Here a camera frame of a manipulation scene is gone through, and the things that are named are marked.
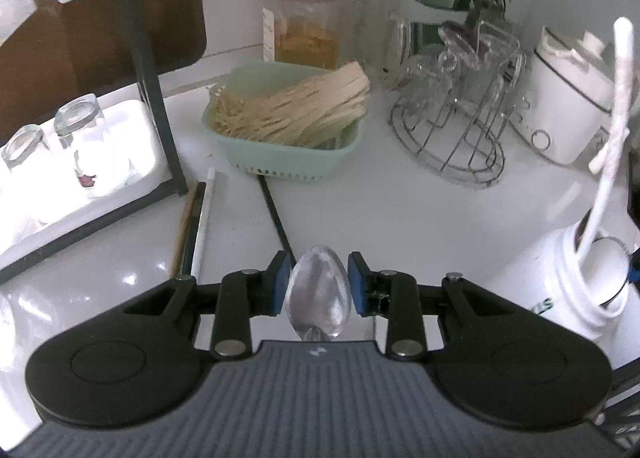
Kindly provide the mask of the white ceramic mug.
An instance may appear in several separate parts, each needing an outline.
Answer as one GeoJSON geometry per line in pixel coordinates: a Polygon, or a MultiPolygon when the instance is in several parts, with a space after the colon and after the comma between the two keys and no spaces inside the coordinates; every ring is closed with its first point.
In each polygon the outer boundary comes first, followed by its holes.
{"type": "Polygon", "coordinates": [[[620,239],[598,233],[579,259],[579,230],[575,224],[547,233],[484,287],[608,352],[628,302],[629,253],[620,239]]]}

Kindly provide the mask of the upturned glass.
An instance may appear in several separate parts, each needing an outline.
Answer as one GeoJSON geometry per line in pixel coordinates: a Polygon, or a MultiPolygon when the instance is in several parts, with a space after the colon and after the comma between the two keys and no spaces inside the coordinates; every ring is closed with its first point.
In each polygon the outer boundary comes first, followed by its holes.
{"type": "Polygon", "coordinates": [[[39,125],[22,126],[1,150],[11,190],[25,213],[42,225],[53,222],[55,164],[39,125]]]}
{"type": "Polygon", "coordinates": [[[53,127],[80,187],[90,199],[106,197],[125,186],[130,160],[116,145],[96,95],[83,95],[61,106],[53,127]]]}

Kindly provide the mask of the white black chopstick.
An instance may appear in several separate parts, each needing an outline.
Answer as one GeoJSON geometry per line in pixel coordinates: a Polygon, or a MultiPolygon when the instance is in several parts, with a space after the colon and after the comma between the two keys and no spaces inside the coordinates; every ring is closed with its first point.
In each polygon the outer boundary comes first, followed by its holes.
{"type": "Polygon", "coordinates": [[[195,195],[190,210],[188,225],[186,225],[186,239],[184,239],[182,258],[179,266],[180,275],[190,275],[195,250],[195,240],[200,225],[200,216],[203,206],[206,182],[199,181],[195,189],[195,195]]]}

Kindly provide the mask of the upturned glass right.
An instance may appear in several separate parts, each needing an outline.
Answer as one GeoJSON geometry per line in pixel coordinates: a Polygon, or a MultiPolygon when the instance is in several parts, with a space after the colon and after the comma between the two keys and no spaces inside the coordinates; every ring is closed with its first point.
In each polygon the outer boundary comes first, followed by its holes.
{"type": "Polygon", "coordinates": [[[61,106],[53,127],[80,187],[90,199],[106,197],[125,186],[130,160],[116,145],[96,95],[83,95],[61,106]]]}

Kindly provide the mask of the red-lid plastic jar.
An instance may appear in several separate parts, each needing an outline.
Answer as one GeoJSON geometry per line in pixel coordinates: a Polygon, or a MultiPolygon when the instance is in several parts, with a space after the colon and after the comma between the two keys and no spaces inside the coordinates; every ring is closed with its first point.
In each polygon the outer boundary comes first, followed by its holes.
{"type": "Polygon", "coordinates": [[[334,70],[341,0],[264,0],[262,59],[334,70]]]}

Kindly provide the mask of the brown wooden chopstick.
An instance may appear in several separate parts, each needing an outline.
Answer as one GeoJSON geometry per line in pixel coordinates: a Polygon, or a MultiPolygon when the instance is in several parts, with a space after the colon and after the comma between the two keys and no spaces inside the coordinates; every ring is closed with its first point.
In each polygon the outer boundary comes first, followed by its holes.
{"type": "Polygon", "coordinates": [[[195,198],[198,195],[199,184],[200,183],[197,181],[194,184],[193,188],[186,194],[186,203],[184,204],[182,215],[180,218],[174,256],[172,257],[171,264],[168,269],[169,278],[175,278],[180,274],[183,254],[184,250],[186,249],[186,236],[188,235],[191,216],[194,210],[195,198]]]}

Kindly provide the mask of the large steel spoon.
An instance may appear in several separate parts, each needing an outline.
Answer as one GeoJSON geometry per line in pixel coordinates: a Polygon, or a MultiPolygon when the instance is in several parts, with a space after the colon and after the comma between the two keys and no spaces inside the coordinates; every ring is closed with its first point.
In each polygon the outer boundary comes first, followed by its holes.
{"type": "Polygon", "coordinates": [[[285,311],[303,342],[331,342],[343,333],[352,312],[347,271],[327,245],[315,245],[288,278],[285,311]]]}

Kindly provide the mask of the white electric cooker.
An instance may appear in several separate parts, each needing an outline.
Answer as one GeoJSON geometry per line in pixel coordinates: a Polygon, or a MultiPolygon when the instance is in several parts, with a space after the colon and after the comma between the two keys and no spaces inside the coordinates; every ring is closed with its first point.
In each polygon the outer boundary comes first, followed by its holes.
{"type": "Polygon", "coordinates": [[[515,132],[552,163],[573,164],[611,123],[614,46],[545,26],[510,98],[515,132]]]}

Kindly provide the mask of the black dish rack shelf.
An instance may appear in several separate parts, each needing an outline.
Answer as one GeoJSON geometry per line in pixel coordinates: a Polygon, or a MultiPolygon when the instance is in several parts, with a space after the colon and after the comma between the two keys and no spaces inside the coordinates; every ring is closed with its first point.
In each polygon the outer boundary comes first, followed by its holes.
{"type": "Polygon", "coordinates": [[[15,278],[56,253],[143,210],[151,204],[157,203],[174,193],[183,196],[188,190],[186,176],[184,176],[180,164],[174,136],[172,136],[168,121],[164,97],[160,89],[160,80],[156,71],[150,36],[146,32],[144,24],[142,0],[120,0],[120,11],[125,19],[125,30],[131,59],[134,62],[134,71],[136,71],[139,94],[146,111],[151,114],[152,131],[160,140],[160,145],[163,149],[163,154],[160,157],[160,166],[168,170],[169,177],[149,192],[139,193],[137,196],[125,199],[118,207],[109,205],[102,214],[87,213],[76,228],[62,233],[62,235],[55,237],[50,242],[43,244],[42,247],[36,248],[14,262],[2,266],[2,282],[15,278]]]}

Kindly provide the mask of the white black-rimmed spoon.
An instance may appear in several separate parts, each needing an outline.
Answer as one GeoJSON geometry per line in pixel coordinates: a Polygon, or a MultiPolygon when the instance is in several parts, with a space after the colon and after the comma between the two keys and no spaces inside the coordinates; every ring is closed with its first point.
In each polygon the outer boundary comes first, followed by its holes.
{"type": "Polygon", "coordinates": [[[597,248],[597,255],[591,256],[596,245],[601,219],[608,207],[623,147],[627,138],[626,130],[634,93],[634,25],[626,17],[614,22],[615,80],[614,100],[610,137],[601,152],[590,162],[590,169],[600,170],[600,181],[593,207],[589,211],[577,249],[580,271],[586,271],[585,285],[589,299],[598,304],[611,302],[626,285],[629,263],[624,263],[626,253],[614,249],[613,241],[597,248]]]}

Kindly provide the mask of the upturned glass middle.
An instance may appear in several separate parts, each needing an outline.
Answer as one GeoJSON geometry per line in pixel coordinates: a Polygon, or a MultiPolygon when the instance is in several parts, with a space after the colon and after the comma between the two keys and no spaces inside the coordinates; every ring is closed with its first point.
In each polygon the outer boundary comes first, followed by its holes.
{"type": "Polygon", "coordinates": [[[11,190],[25,213],[42,225],[53,222],[55,164],[39,125],[22,126],[1,150],[11,190]]]}

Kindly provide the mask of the green basket of sticks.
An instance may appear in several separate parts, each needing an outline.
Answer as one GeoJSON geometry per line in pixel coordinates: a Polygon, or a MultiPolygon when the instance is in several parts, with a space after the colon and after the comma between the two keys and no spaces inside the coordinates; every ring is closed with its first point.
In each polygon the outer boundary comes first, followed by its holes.
{"type": "Polygon", "coordinates": [[[203,121],[238,169],[320,181],[358,146],[369,96],[356,61],[334,71],[250,62],[209,89],[203,121]]]}

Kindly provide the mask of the white drip tray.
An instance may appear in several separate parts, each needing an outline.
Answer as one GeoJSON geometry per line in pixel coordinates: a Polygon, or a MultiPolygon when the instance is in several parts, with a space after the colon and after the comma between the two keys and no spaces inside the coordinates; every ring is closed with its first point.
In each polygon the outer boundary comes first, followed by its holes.
{"type": "Polygon", "coordinates": [[[168,170],[160,166],[163,149],[152,131],[151,114],[144,103],[125,100],[102,111],[116,145],[130,160],[125,186],[106,197],[90,199],[66,159],[54,131],[54,120],[40,124],[55,164],[53,222],[42,225],[25,213],[11,190],[9,169],[1,158],[1,266],[76,228],[87,213],[102,214],[109,205],[118,207],[125,199],[147,193],[168,178],[168,170]]]}

